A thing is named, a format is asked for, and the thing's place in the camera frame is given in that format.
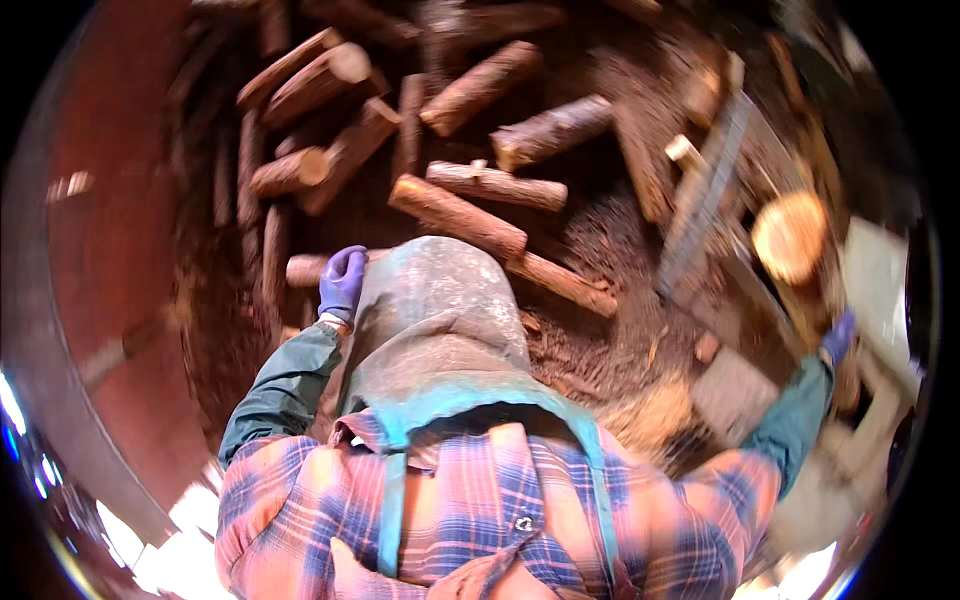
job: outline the plaid shirt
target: plaid shirt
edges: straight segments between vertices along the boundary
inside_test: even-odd
[[[221,582],[250,599],[729,597],[777,501],[780,469],[759,452],[723,452],[671,482],[601,429],[611,578],[579,446],[473,417],[412,440],[398,580],[375,572],[386,457],[372,414],[339,419],[326,445],[245,443],[221,496]]]

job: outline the person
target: person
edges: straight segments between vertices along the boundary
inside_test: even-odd
[[[240,598],[732,595],[828,409],[852,315],[742,447],[672,482],[530,374],[499,264],[427,236],[320,282],[228,422],[215,544]],[[326,444],[304,434],[352,334]]]

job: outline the dirt ground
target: dirt ground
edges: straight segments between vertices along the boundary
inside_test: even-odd
[[[663,148],[678,132],[695,144],[704,137],[685,122],[684,81],[700,64],[720,66],[723,47],[672,10],[664,11],[655,28],[645,28],[594,2],[565,6],[575,27],[524,37],[541,46],[545,74],[485,109],[450,140],[424,128],[426,160],[486,158],[494,166],[488,134],[497,126],[626,85],[634,109],[646,117],[647,149],[671,199],[680,172]],[[725,27],[732,34],[726,45],[746,61],[748,94],[790,144],[792,117],[760,31],[742,24]],[[485,52],[489,49],[470,59],[480,60]],[[414,72],[415,54],[397,61],[371,48],[372,61],[384,68],[394,90],[402,75]],[[386,100],[396,106],[396,92]],[[268,148],[275,143],[270,140]],[[292,253],[334,252],[350,244],[389,248],[420,233],[413,218],[386,206],[393,148],[392,141],[384,144],[322,216],[298,218]],[[605,133],[518,174],[565,183],[564,212],[545,215],[520,206],[476,204],[527,231],[529,250],[609,286],[619,302],[617,316],[607,321],[511,276],[517,303],[527,313],[534,377],[594,409],[620,442],[669,474],[697,464],[713,450],[687,395],[705,368],[693,354],[705,328],[653,289],[660,233],[640,214],[615,136]],[[215,447],[230,411],[274,347],[279,327],[272,316],[251,319],[244,308],[250,292],[240,273],[239,233],[211,232],[196,207],[184,215],[180,297],[188,323],[183,337],[187,370],[195,398],[212,423],[208,439]],[[702,292],[719,298],[724,283],[713,281]],[[283,321],[301,326],[304,311],[314,310],[316,301],[315,292],[288,290]]]

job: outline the nitrile glove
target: nitrile glove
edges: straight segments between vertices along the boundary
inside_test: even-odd
[[[367,249],[363,246],[349,246],[330,256],[320,275],[318,316],[330,313],[353,328],[366,266]]]

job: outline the cut log end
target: cut log end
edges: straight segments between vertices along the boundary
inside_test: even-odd
[[[824,249],[827,214],[820,199],[800,192],[763,207],[754,248],[771,277],[795,285],[811,278]]]

